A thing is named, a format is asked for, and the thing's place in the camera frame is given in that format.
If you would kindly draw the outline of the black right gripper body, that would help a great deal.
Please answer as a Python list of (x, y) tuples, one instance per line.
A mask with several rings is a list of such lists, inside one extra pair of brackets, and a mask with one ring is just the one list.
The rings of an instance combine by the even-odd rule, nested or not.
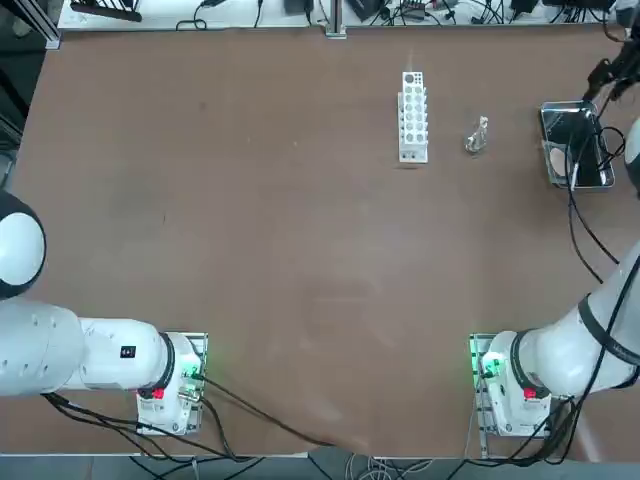
[(639, 81), (639, 41), (629, 40), (623, 44), (618, 55), (609, 61), (610, 82)]

